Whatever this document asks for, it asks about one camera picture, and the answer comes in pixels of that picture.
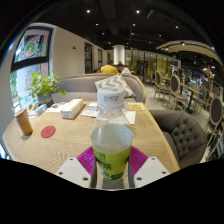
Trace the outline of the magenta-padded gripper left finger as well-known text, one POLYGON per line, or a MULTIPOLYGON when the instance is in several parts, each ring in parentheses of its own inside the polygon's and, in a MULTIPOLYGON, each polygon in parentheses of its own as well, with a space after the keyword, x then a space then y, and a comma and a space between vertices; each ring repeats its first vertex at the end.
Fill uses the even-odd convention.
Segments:
POLYGON ((97 167, 93 148, 87 148, 78 157, 69 157, 56 175, 81 187, 95 188, 97 167))

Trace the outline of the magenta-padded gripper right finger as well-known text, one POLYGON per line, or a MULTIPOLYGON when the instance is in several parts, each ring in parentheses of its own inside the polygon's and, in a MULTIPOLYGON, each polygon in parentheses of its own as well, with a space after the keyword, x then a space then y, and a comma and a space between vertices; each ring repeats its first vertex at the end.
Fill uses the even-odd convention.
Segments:
POLYGON ((131 147, 128 163, 130 188, 143 187, 169 174, 157 157, 148 157, 137 148, 131 147))

